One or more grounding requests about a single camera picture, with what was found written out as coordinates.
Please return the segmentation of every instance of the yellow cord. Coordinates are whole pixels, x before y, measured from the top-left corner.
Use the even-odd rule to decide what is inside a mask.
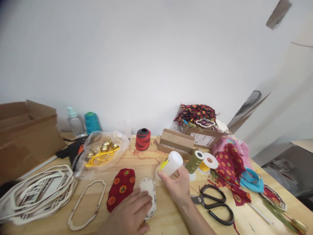
[[[113,156],[113,154],[120,149],[120,147],[113,149],[111,151],[108,152],[104,152],[104,153],[98,153],[95,156],[92,156],[88,163],[85,165],[86,167],[92,167],[92,166],[97,166],[97,165],[104,165],[108,160],[111,159],[111,157]]]
[[[204,172],[206,172],[210,169],[204,162],[201,162],[201,164],[199,165],[199,168],[200,168],[200,170],[202,170]]]

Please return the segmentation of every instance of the hand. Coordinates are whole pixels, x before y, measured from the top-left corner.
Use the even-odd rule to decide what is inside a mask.
[[[183,165],[177,169],[177,173],[178,179],[176,180],[172,180],[170,177],[164,175],[162,171],[159,171],[157,174],[170,192],[173,201],[178,206],[183,206],[191,201],[189,191],[189,173]]]
[[[142,235],[150,230],[149,225],[141,226],[146,214],[152,207],[152,197],[148,191],[134,190],[117,207],[104,222],[98,234],[105,235]]]

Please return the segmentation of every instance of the red floral fabric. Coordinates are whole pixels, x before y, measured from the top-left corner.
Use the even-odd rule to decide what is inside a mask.
[[[203,104],[184,105],[181,104],[183,111],[177,115],[174,121],[177,121],[180,125],[182,119],[196,123],[197,120],[206,118],[215,122],[216,114],[215,110],[210,106]]]
[[[240,154],[233,144],[225,145],[221,152],[216,152],[218,168],[215,170],[221,177],[215,181],[218,187],[228,187],[235,199],[236,206],[251,202],[250,194],[240,189],[241,173],[246,171]]]
[[[109,191],[107,208],[111,213],[129,194],[133,192],[135,185],[135,172],[132,169],[122,169],[115,176],[112,187]]]

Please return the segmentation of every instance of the clear plastic bottle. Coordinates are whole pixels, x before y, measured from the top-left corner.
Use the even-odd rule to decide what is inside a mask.
[[[129,139],[129,141],[133,139],[133,136],[131,135],[131,124],[129,118],[126,120],[125,135]]]
[[[72,132],[75,137],[83,137],[86,135],[85,127],[81,121],[81,119],[77,116],[77,113],[73,110],[72,107],[67,108],[68,111],[68,122],[71,126]]]
[[[169,156],[157,167],[155,179],[161,180],[157,175],[158,171],[162,171],[164,175],[171,176],[183,163],[183,158],[178,152],[170,152]]]

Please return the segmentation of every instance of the cardboard box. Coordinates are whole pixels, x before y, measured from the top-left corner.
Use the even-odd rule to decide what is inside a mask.
[[[227,133],[217,132],[210,129],[202,129],[195,127],[188,127],[184,121],[182,121],[181,126],[183,128],[183,134],[194,137],[194,146],[210,149],[215,145],[215,143],[222,137],[223,135],[229,135]]]
[[[66,144],[56,110],[27,100],[0,105],[0,185],[15,180]]]
[[[164,129],[162,136],[157,136],[156,141],[158,143],[157,149],[159,151],[170,153],[177,151],[183,159],[189,160],[194,151],[193,143],[194,137],[181,134],[176,131]]]

